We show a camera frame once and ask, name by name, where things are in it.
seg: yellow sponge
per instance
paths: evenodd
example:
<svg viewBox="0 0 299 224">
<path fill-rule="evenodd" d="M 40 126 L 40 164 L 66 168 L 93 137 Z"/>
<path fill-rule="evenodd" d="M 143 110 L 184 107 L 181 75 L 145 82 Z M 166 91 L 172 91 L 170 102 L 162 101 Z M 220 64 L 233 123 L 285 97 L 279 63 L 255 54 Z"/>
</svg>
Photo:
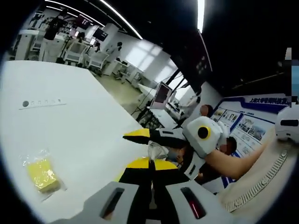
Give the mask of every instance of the yellow sponge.
<svg viewBox="0 0 299 224">
<path fill-rule="evenodd" d="M 27 170 L 31 180 L 41 193 L 52 192 L 60 187 L 58 178 L 47 159 L 28 164 Z"/>
</svg>

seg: display board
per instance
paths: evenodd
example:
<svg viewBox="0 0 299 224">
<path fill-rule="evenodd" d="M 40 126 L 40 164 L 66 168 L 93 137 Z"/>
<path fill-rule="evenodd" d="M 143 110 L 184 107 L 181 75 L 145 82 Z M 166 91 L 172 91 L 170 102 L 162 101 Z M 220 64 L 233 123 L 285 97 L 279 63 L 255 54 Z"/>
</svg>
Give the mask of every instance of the display board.
<svg viewBox="0 0 299 224">
<path fill-rule="evenodd" d="M 288 105 L 284 94 L 256 95 L 224 98 L 215 108 L 211 119 L 221 121 L 230 130 L 230 136 L 237 141 L 237 150 L 232 156 L 246 157 L 257 150 L 266 138 L 267 132 L 275 125 L 279 111 Z M 221 177 L 207 184 L 219 192 L 234 182 Z"/>
</svg>

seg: black circle on robot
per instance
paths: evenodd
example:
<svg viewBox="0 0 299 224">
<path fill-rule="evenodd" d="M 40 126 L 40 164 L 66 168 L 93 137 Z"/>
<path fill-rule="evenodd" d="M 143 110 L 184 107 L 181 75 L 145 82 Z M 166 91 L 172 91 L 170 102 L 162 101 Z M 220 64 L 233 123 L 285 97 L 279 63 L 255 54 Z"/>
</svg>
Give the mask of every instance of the black circle on robot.
<svg viewBox="0 0 299 224">
<path fill-rule="evenodd" d="M 26 106 L 28 106 L 28 105 L 29 105 L 29 102 L 25 100 L 25 101 L 23 102 L 23 107 L 26 107 Z"/>
<path fill-rule="evenodd" d="M 206 127 L 200 127 L 197 134 L 201 139 L 205 139 L 209 135 L 209 130 Z"/>
</svg>

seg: white robot casing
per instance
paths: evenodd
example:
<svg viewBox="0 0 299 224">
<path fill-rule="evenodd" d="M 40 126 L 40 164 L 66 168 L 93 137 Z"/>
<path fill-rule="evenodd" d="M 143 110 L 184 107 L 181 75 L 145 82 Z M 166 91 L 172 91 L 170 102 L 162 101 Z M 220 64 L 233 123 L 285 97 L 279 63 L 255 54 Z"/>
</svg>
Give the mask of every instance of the white robot casing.
<svg viewBox="0 0 299 224">
<path fill-rule="evenodd" d="M 208 137 L 202 139 L 198 135 L 201 127 L 208 129 Z M 228 129 L 220 121 L 209 119 L 208 117 L 201 116 L 191 121 L 187 127 L 183 129 L 183 135 L 187 138 L 190 145 L 194 148 L 200 158 L 205 158 L 206 155 L 211 153 L 217 146 L 226 143 L 226 138 L 229 135 Z"/>
<path fill-rule="evenodd" d="M 275 123 L 276 136 L 280 140 L 291 139 L 299 143 L 299 105 L 292 105 L 280 111 Z"/>
</svg>

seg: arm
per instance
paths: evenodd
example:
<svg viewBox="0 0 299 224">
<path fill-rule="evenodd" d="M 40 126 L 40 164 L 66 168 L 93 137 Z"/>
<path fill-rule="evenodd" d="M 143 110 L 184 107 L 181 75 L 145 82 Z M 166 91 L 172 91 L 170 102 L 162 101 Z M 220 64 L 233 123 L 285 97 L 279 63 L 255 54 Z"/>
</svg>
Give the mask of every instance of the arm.
<svg viewBox="0 0 299 224">
<path fill-rule="evenodd" d="M 220 174 L 238 180 L 253 166 L 267 145 L 268 142 L 261 145 L 258 150 L 245 158 L 232 157 L 218 150 L 214 150 L 205 157 L 205 160 L 207 164 Z"/>
</svg>

